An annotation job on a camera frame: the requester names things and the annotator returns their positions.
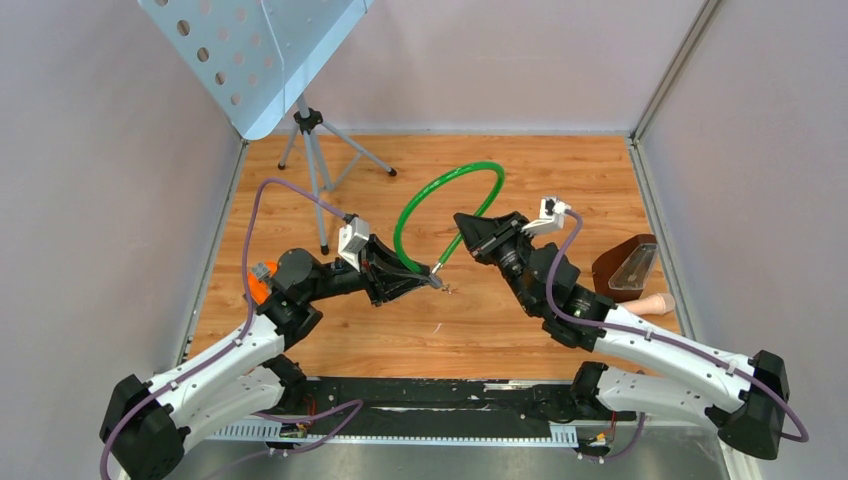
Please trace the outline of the green cable lock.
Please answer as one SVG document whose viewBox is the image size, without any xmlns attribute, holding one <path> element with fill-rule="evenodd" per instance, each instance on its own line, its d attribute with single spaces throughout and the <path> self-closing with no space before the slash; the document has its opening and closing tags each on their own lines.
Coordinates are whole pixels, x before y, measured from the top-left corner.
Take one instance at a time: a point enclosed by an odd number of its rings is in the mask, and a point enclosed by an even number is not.
<svg viewBox="0 0 848 480">
<path fill-rule="evenodd" d="M 470 175 L 475 172 L 480 171 L 489 171 L 493 172 L 495 175 L 495 180 L 493 186 L 491 187 L 489 193 L 481 202 L 479 207 L 476 209 L 474 215 L 481 216 L 484 214 L 491 205 L 495 202 L 497 197 L 499 196 L 503 185 L 506 181 L 506 171 L 502 165 L 496 163 L 494 161 L 478 161 L 468 163 L 462 166 L 459 166 L 453 170 L 450 170 L 441 176 L 435 178 L 431 182 L 429 182 L 426 186 L 424 186 L 421 190 L 419 190 L 405 205 L 405 207 L 401 210 L 398 220 L 396 221 L 395 228 L 393 231 L 393 246 L 396 254 L 400 260 L 400 263 L 409 271 L 415 274 L 420 274 L 423 272 L 423 267 L 419 267 L 408 255 L 406 249 L 403 244 L 403 233 L 406 227 L 408 220 L 410 219 L 413 212 L 423 203 L 425 199 L 427 199 L 430 195 L 436 192 L 438 189 L 446 186 L 447 184 L 463 177 L 466 175 Z"/>
</svg>

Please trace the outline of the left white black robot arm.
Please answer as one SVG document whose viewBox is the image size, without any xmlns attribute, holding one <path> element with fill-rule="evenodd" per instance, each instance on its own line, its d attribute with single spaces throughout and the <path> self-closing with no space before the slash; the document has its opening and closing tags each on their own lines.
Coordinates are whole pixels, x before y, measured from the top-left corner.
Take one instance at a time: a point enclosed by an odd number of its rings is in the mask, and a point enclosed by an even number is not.
<svg viewBox="0 0 848 480">
<path fill-rule="evenodd" d="M 163 479 L 223 427 L 275 407 L 298 411 L 306 400 L 306 377 L 283 354 L 322 319 L 314 302 L 362 291 L 381 306 L 441 285 L 428 266 L 403 265 L 376 235 L 355 240 L 354 249 L 328 263 L 305 249 L 290 249 L 272 269 L 255 266 L 248 283 L 267 295 L 249 305 L 235 331 L 147 381 L 135 375 L 119 381 L 99 432 L 102 478 L 116 460 L 132 479 Z"/>
</svg>

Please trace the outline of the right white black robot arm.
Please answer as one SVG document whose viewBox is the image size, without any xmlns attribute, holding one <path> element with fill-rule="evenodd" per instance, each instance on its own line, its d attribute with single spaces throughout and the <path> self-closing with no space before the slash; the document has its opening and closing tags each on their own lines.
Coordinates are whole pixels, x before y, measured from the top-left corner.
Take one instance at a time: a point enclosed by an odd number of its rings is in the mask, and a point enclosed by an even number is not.
<svg viewBox="0 0 848 480">
<path fill-rule="evenodd" d="M 611 298 L 578 282 L 580 271 L 561 246 L 532 243 L 534 229 L 562 226 L 571 209 L 529 221 L 511 214 L 486 218 L 457 213 L 453 219 L 475 262 L 495 266 L 522 311 L 538 318 L 556 342 L 646 366 L 656 377 L 644 382 L 600 363 L 587 363 L 574 377 L 571 403 L 584 417 L 609 411 L 639 411 L 712 429 L 725 444 L 774 460 L 790 436 L 783 426 L 792 413 L 784 360 L 761 350 L 753 356 L 723 351 L 660 328 Z"/>
</svg>

